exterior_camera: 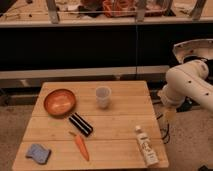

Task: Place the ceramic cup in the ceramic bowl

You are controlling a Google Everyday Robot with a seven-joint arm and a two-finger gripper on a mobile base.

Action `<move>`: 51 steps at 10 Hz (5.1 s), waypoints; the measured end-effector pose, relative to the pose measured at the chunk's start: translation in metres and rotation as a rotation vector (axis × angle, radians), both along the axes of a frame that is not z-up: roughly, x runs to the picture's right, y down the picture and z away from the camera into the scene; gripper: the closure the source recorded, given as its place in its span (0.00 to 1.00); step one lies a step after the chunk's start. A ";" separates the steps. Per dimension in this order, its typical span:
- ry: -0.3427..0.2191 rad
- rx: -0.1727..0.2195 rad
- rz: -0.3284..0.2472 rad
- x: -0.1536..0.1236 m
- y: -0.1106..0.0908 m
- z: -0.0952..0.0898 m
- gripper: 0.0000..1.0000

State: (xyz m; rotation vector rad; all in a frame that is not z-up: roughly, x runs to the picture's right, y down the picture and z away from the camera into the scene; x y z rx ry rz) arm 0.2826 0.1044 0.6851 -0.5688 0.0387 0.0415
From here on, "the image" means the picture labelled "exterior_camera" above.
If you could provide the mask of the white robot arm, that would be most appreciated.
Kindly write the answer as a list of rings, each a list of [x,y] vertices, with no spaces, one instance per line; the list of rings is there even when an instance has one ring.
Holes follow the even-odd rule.
[[[202,60],[192,60],[170,68],[166,84],[158,92],[164,106],[164,120],[170,122],[188,97],[213,113],[213,85],[206,81],[209,67]]]

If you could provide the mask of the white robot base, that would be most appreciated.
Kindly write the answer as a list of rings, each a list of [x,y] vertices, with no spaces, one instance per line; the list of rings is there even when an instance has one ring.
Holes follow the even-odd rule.
[[[180,64],[192,56],[213,60],[213,38],[193,39],[174,44],[172,52]]]

